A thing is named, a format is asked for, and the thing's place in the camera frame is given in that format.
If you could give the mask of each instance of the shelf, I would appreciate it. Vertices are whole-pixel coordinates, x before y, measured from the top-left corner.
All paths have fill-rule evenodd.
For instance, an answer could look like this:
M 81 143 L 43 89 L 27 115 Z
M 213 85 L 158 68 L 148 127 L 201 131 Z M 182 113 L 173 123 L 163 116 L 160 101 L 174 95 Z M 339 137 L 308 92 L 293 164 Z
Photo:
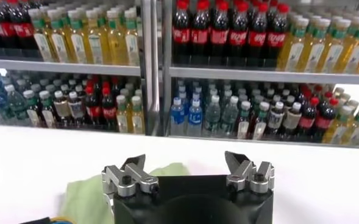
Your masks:
M 359 84 L 359 75 L 170 67 L 171 77 L 263 82 Z
M 43 72 L 140 76 L 140 67 L 138 66 L 86 65 L 39 61 L 0 60 L 0 68 Z

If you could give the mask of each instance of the bottle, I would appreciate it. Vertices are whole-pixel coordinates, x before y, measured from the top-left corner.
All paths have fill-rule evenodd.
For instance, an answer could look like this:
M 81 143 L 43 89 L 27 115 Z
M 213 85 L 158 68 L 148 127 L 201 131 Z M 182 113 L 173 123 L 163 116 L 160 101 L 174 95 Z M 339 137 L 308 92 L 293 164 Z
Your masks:
M 107 32 L 104 26 L 98 26 L 98 13 L 94 10 L 87 10 L 88 18 L 88 41 L 91 47 L 94 64 L 111 64 L 110 49 L 108 46 Z
M 85 110 L 86 110 L 82 98 L 75 91 L 70 92 L 68 96 L 69 96 L 68 107 L 74 119 L 74 125 L 77 128 L 82 128 L 85 125 Z
M 48 128 L 56 128 L 55 109 L 52 106 L 52 98 L 47 90 L 40 92 L 41 102 L 43 104 L 42 114 Z
M 111 131 L 117 131 L 117 108 L 115 107 L 115 101 L 110 94 L 110 88 L 104 87 L 102 90 L 102 95 L 102 110 L 106 120 L 107 129 Z
M 232 137 L 234 134 L 235 122 L 239 113 L 238 101 L 237 96 L 232 96 L 222 113 L 219 131 L 223 137 Z
M 284 47 L 278 57 L 277 67 L 279 71 L 295 72 L 301 52 L 304 48 L 305 29 L 309 20 L 299 18 L 293 28 L 293 36 L 287 38 Z
M 132 124 L 133 124 L 133 133 L 137 135 L 145 134 L 145 125 L 144 125 L 144 113 L 141 107 L 141 98 L 139 96 L 132 97 Z
M 190 14 L 185 1 L 177 1 L 177 10 L 172 19 L 172 62 L 187 64 L 190 41 Z
M 312 36 L 305 40 L 297 71 L 315 72 L 320 56 L 324 50 L 325 35 L 331 21 L 329 19 L 320 19 L 315 25 Z
M 254 134 L 252 135 L 253 140 L 260 140 L 265 132 L 269 107 L 270 105 L 266 102 L 259 104 L 259 113 L 255 118 Z
M 316 72 L 332 73 L 343 51 L 344 37 L 350 24 L 351 20 L 348 19 L 341 19 L 336 22 L 335 29 L 331 32 L 331 38 L 326 39 L 327 41 L 316 67 Z
M 352 112 L 352 108 L 349 106 L 343 106 L 339 111 L 336 119 L 332 122 L 332 125 L 328 128 L 322 143 L 327 144 L 340 144 L 342 136 L 347 129 L 347 120 Z
M 124 30 L 121 29 L 119 9 L 107 11 L 109 24 L 108 44 L 113 65 L 128 65 L 126 41 Z
M 267 67 L 275 68 L 277 66 L 277 58 L 285 41 L 286 31 L 288 31 L 288 21 L 286 18 L 288 12 L 288 5 L 279 4 L 278 14 L 274 16 L 273 11 L 269 11 L 268 13 L 269 29 L 266 42 Z
M 88 42 L 87 30 L 83 27 L 79 12 L 77 10 L 70 10 L 68 11 L 68 16 L 71 21 L 71 40 L 76 63 L 92 64 L 93 56 Z
M 63 21 L 58 10 L 48 10 L 48 16 L 51 19 L 51 45 L 56 50 L 57 58 L 61 63 L 74 62 L 72 41 L 69 36 L 69 30 L 63 28 Z
M 342 144 L 358 145 L 359 144 L 359 111 L 355 116 L 354 122 L 347 127 L 342 136 Z
M 302 115 L 297 126 L 297 134 L 302 137 L 302 140 L 306 140 L 306 136 L 310 134 L 310 129 L 317 115 L 316 106 L 318 103 L 319 99 L 312 97 L 310 103 L 303 106 Z
M 55 106 L 57 115 L 59 116 L 59 127 L 70 128 L 70 126 L 73 124 L 73 119 L 71 116 L 71 110 L 68 105 L 67 95 L 63 95 L 61 91 L 56 91 L 54 93 L 54 97 L 53 104 Z
M 185 134 L 185 109 L 179 97 L 174 98 L 170 111 L 170 135 L 183 136 Z
M 137 27 L 136 27 L 136 11 L 125 11 L 126 18 L 126 48 L 128 51 L 129 65 L 139 66 L 140 58 L 138 56 L 138 43 L 137 43 Z

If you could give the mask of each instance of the cola bottle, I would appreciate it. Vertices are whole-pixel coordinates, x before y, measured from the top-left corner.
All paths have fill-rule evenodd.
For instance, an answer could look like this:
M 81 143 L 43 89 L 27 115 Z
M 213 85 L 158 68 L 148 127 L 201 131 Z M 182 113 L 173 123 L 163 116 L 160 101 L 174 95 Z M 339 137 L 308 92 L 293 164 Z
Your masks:
M 229 32 L 228 3 L 220 2 L 211 28 L 211 65 L 224 64 Z
M 236 12 L 233 15 L 229 32 L 229 56 L 232 66 L 242 65 L 245 57 L 248 22 L 247 9 L 247 3 L 238 3 L 236 5 Z
M 260 3 L 258 13 L 253 18 L 249 26 L 249 38 L 248 38 L 248 67 L 263 66 L 262 49 L 266 40 L 266 20 L 267 4 Z
M 205 65 L 208 62 L 207 47 L 209 40 L 208 2 L 199 1 L 197 12 L 191 26 L 191 63 Z
M 188 64 L 190 41 L 190 14 L 185 1 L 177 1 L 177 11 L 172 20 L 172 60 L 177 64 Z
M 268 23 L 266 67 L 275 68 L 277 66 L 277 58 L 285 41 L 285 34 L 288 31 L 288 21 L 286 19 L 288 12 L 288 5 L 279 4 L 278 14 Z

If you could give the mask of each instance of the dark soda bottle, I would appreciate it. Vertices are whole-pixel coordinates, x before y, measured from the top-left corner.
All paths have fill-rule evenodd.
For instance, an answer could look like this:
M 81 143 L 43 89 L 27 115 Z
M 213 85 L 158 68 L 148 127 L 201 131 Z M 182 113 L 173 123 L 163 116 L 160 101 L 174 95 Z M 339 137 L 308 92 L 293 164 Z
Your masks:
M 172 19 L 172 60 L 177 64 L 189 61 L 190 14 L 185 1 L 177 1 L 177 11 Z
M 215 19 L 212 22 L 211 28 L 211 65 L 221 65 L 224 63 L 226 42 L 229 32 L 229 19 L 228 19 L 228 3 L 220 2 Z
M 194 65 L 204 65 L 207 63 L 207 48 L 209 41 L 209 21 L 208 21 L 207 1 L 199 1 L 197 13 L 194 16 L 191 30 L 191 63 Z
M 275 68 L 277 66 L 277 58 L 285 41 L 285 34 L 288 30 L 287 13 L 289 6 L 286 4 L 278 5 L 278 14 L 273 17 L 268 24 L 268 35 L 266 43 L 266 67 Z
M 266 19 L 267 4 L 259 4 L 258 13 L 252 20 L 249 26 L 249 38 L 248 38 L 248 67 L 263 66 L 262 49 L 266 40 Z

